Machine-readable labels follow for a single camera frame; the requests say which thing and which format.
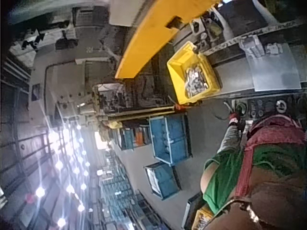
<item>concrete floor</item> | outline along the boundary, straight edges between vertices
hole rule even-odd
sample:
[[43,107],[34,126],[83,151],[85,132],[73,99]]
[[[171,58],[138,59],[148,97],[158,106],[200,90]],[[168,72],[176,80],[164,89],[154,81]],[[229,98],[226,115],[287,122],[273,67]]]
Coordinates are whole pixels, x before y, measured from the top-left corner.
[[222,100],[207,100],[201,107],[188,110],[193,157],[176,166],[182,191],[164,201],[151,193],[143,168],[157,162],[153,158],[152,145],[139,147],[134,151],[121,151],[115,147],[115,151],[126,166],[133,188],[142,192],[150,205],[173,230],[181,229],[187,200],[200,191],[204,163],[217,152],[227,129],[228,121],[215,118],[213,112],[225,118],[228,114]]

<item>red strap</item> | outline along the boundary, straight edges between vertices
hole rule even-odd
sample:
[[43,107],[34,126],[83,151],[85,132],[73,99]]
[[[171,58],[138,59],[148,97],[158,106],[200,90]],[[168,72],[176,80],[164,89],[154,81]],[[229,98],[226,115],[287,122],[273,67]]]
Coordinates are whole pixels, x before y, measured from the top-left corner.
[[[284,122],[284,126],[269,125],[269,123],[280,123],[281,119]],[[305,144],[305,134],[303,130],[298,128],[297,124],[288,117],[287,119],[283,119],[283,117],[280,116],[269,117],[263,120],[263,122],[255,125],[253,128],[259,127],[261,127],[261,129],[258,130],[246,144],[241,171],[236,184],[236,196],[246,196],[248,193],[248,182],[252,170],[254,149],[258,145],[279,143]]]

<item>yellow plastic crate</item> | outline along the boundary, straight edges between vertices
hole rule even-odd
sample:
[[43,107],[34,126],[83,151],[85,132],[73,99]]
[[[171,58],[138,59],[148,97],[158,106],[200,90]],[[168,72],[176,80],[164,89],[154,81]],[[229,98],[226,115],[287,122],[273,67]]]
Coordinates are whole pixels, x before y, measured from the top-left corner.
[[[167,62],[179,104],[195,103],[220,90],[215,73],[208,59],[202,54],[195,54],[193,52],[194,47],[195,45],[193,43],[186,42]],[[208,89],[188,98],[185,89],[185,72],[194,65],[200,65],[206,78],[205,80],[208,83]]]
[[191,230],[203,229],[205,226],[204,223],[201,222],[204,222],[203,220],[205,219],[206,220],[205,222],[207,224],[212,218],[213,218],[213,213],[210,211],[208,204],[204,205],[201,209],[197,210]]

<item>yellow metal bar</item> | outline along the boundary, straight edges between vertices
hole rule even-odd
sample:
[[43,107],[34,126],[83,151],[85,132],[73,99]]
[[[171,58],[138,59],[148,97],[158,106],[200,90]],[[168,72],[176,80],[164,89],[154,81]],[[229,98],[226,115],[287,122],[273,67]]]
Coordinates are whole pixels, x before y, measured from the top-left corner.
[[143,114],[143,115],[135,115],[135,116],[129,116],[129,117],[121,117],[121,118],[115,118],[115,119],[110,119],[110,121],[128,121],[128,120],[133,120],[133,119],[142,119],[142,118],[147,118],[147,117],[153,117],[153,116],[162,116],[166,114],[173,114],[175,111],[167,111],[167,112],[159,112],[156,114]]
[[115,78],[134,78],[144,65],[177,33],[166,26],[177,17],[184,24],[220,0],[156,0],[133,35]]
[[132,114],[143,114],[143,113],[149,113],[154,111],[160,111],[160,110],[167,110],[167,109],[174,109],[175,106],[165,106],[165,107],[157,107],[157,108],[150,108],[150,109],[142,109],[142,110],[134,110],[134,111],[125,111],[117,114],[108,115],[109,117],[117,117],[117,116],[125,116],[125,115],[132,115]]

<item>hand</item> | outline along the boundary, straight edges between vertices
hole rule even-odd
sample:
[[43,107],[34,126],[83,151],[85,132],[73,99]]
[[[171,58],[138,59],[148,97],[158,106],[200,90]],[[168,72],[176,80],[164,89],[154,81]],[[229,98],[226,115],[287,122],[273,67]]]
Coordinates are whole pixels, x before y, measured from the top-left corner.
[[229,115],[230,122],[238,122],[239,120],[240,120],[240,115],[238,113],[234,112]]

